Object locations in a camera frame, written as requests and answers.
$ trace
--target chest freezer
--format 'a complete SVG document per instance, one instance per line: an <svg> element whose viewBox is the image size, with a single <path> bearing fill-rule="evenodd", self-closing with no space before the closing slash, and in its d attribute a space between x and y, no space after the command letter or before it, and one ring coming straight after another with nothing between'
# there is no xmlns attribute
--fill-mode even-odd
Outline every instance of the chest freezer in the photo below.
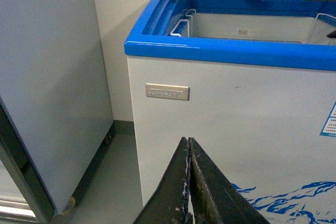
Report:
<svg viewBox="0 0 336 224"><path fill-rule="evenodd" d="M335 16L335 0L151 0L124 46L143 203L191 136L270 223L336 223Z"/></svg>

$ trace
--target sticker label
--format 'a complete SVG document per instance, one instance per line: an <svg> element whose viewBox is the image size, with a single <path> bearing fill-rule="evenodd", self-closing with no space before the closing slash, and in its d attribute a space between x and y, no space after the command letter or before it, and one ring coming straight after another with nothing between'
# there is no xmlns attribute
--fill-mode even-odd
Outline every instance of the sticker label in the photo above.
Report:
<svg viewBox="0 0 336 224"><path fill-rule="evenodd" d="M336 137L336 103L334 104L320 135Z"/></svg>

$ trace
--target black object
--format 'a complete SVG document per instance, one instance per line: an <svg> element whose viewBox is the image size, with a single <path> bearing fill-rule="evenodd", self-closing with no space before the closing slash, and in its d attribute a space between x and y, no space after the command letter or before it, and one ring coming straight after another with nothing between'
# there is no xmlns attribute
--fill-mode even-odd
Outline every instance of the black object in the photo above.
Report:
<svg viewBox="0 0 336 224"><path fill-rule="evenodd" d="M236 191L195 139L183 137L156 191L133 224L269 224Z"/></svg>
<svg viewBox="0 0 336 224"><path fill-rule="evenodd" d="M329 33L329 34L327 35L327 37L330 38L330 39L335 39L335 38L336 38L336 30L335 30L335 31L332 31L331 33Z"/></svg>

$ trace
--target metal nameplate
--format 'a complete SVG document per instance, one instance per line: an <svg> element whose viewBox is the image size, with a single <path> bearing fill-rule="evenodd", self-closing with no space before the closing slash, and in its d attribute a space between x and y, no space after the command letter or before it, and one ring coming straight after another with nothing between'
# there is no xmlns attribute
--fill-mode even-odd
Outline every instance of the metal nameplate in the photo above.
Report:
<svg viewBox="0 0 336 224"><path fill-rule="evenodd" d="M189 101L189 87L146 83L146 96Z"/></svg>

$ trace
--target blue wave graphic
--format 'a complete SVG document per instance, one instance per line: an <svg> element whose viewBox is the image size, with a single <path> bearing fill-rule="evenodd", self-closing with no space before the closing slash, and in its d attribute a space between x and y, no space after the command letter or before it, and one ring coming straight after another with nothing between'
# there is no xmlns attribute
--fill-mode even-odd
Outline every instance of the blue wave graphic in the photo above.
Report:
<svg viewBox="0 0 336 224"><path fill-rule="evenodd" d="M336 198L336 182L314 182L304 185L301 188L290 193L281 194L277 196L265 196L256 199L249 198L248 194L256 190L253 188L240 188L233 184L235 189L241 193L250 204L260 212L272 212L288 216L289 223L295 223L295 219L307 219L307 224L336 224L336 206L334 201L331 202L330 209L321 209L318 211L317 207L321 206L321 202L314 202L316 198L321 201L321 196L331 193Z"/></svg>

